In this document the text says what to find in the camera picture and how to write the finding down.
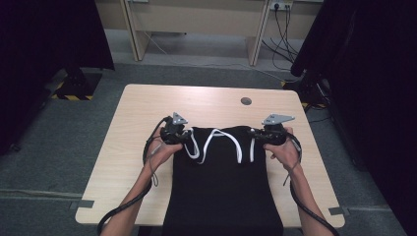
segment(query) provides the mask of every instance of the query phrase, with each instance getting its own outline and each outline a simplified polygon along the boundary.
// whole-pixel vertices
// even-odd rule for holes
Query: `black t-shirt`
[[[162,235],[282,235],[265,150],[250,129],[193,128],[193,139],[174,155]]]

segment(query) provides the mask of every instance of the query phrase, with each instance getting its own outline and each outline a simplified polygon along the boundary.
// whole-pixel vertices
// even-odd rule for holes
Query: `black curtain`
[[[327,0],[292,70],[328,79],[335,124],[408,235],[417,234],[416,12],[415,1]]]
[[[114,70],[93,0],[0,1],[0,58],[0,153],[16,141],[59,70]]]

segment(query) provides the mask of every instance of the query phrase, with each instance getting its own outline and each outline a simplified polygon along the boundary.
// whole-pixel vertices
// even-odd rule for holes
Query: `hand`
[[[291,127],[285,127],[285,130],[288,133],[293,134]],[[264,145],[264,149],[270,150],[272,152],[272,156],[270,158],[276,158],[280,163],[282,163],[283,167],[287,171],[292,170],[292,168],[298,164],[298,151],[289,138],[286,139],[283,145],[274,146],[266,144]]]
[[[153,171],[156,170],[159,165],[163,164],[167,159],[169,159],[173,153],[182,149],[183,147],[182,144],[167,145],[164,143],[160,137],[160,129],[161,127],[159,127],[153,135],[154,139],[152,143],[150,143],[147,153],[147,163],[151,161],[150,165]]]

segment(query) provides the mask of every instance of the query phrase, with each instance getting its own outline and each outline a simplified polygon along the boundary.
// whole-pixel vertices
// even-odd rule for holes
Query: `wall socket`
[[[291,10],[292,3],[293,3],[293,0],[272,0],[270,2],[269,8],[272,11],[275,11],[275,4],[278,4],[279,5],[278,11],[286,11],[287,9]]]

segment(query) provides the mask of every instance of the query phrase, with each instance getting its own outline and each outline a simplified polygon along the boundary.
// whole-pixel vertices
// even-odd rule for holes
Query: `white drawstring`
[[[190,129],[191,131],[191,139],[193,140],[193,144],[194,144],[194,154],[190,154],[190,152],[188,151],[187,146],[185,145],[185,149],[188,153],[188,155],[193,158],[193,159],[197,159],[200,157],[200,151],[198,149],[197,146],[197,142],[196,139],[194,138],[194,130]],[[205,146],[203,148],[203,159],[201,162],[197,162],[199,164],[203,164],[206,160],[206,153],[207,153],[207,149],[209,146],[209,142],[211,141],[212,137],[222,137],[222,136],[226,136],[227,138],[229,138],[230,140],[233,141],[233,143],[236,146],[236,152],[237,152],[237,162],[238,163],[242,163],[242,149],[240,148],[239,142],[230,134],[222,132],[220,130],[217,129],[213,129],[210,133],[210,135],[208,136],[208,139],[206,140]],[[253,154],[253,145],[254,145],[255,140],[252,139],[252,143],[251,143],[251,162],[254,161],[254,154]]]

